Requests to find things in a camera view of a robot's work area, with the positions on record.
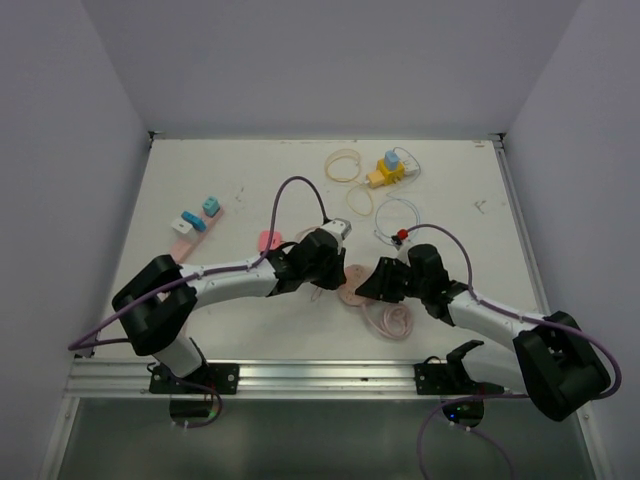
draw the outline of white wall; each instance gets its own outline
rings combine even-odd
[[[97,320],[146,133],[76,0],[0,8],[0,477],[36,476]]]
[[[504,132],[580,0],[83,0],[172,137]]]
[[[621,479],[640,477],[640,3],[584,0],[507,136],[551,306],[622,364],[594,408]]]

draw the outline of light blue cube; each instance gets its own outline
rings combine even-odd
[[[400,157],[396,155],[396,152],[393,150],[389,150],[384,154],[384,166],[389,169],[389,171],[393,172],[396,168],[398,168],[398,164],[400,163]]]
[[[207,198],[202,204],[202,209],[207,214],[207,217],[213,217],[220,210],[218,199],[216,197]]]

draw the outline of pink plastic piece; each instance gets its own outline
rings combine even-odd
[[[264,252],[267,249],[267,241],[269,240],[269,230],[260,232],[258,237],[258,251]],[[276,249],[282,243],[282,234],[280,232],[273,232],[273,238],[271,239],[271,248],[269,250]]]
[[[344,269],[344,276],[347,283],[338,288],[340,299],[352,307],[357,307],[371,302],[368,298],[356,295],[356,289],[362,285],[370,276],[371,270],[363,265],[349,265]]]
[[[176,241],[169,250],[169,254],[176,263],[184,263],[189,255],[196,249],[200,242],[207,236],[207,234],[213,229],[218,219],[222,217],[222,207],[216,212],[213,217],[208,217],[204,210],[200,212],[199,217],[207,225],[207,229],[198,235],[198,239],[195,242],[189,242],[187,240],[180,239]]]

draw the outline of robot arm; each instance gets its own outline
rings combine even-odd
[[[491,382],[526,392],[542,413],[556,421],[609,387],[609,374],[589,342],[524,323],[518,320],[517,310],[504,305],[500,309],[513,312],[515,319],[486,308],[467,285],[449,278],[436,247],[413,245],[397,237],[395,241],[397,258],[381,258],[373,274],[356,290],[357,295],[392,303],[418,298],[432,317],[473,330],[500,345],[476,341],[454,350],[456,355],[447,358],[452,363],[446,370],[448,381],[458,385]],[[538,319],[579,329],[564,312],[539,315]]]
[[[342,243],[350,232],[347,220],[330,221],[288,252],[269,251],[253,268],[259,256],[223,265],[178,265],[169,255],[161,255],[114,296],[112,305],[120,310],[158,286],[196,274],[165,298],[149,299],[120,318],[137,355],[153,355],[176,377],[196,379],[203,358],[193,341],[181,333],[193,310],[234,298],[293,292],[304,282],[335,290],[345,283]],[[205,276],[211,270],[220,273]]]

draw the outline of blue block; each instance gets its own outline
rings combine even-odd
[[[220,210],[218,199],[216,197],[207,198],[202,204],[202,209],[207,214],[207,217],[213,217]]]
[[[390,171],[394,171],[398,168],[398,164],[400,163],[400,157],[396,155],[396,152],[393,150],[389,150],[384,154],[384,166],[387,167]]]
[[[204,221],[200,217],[194,215],[193,213],[184,211],[182,212],[181,217],[185,222],[189,222],[191,225],[193,225],[193,228],[195,228],[199,232],[204,232],[207,229],[207,224],[204,223]]]

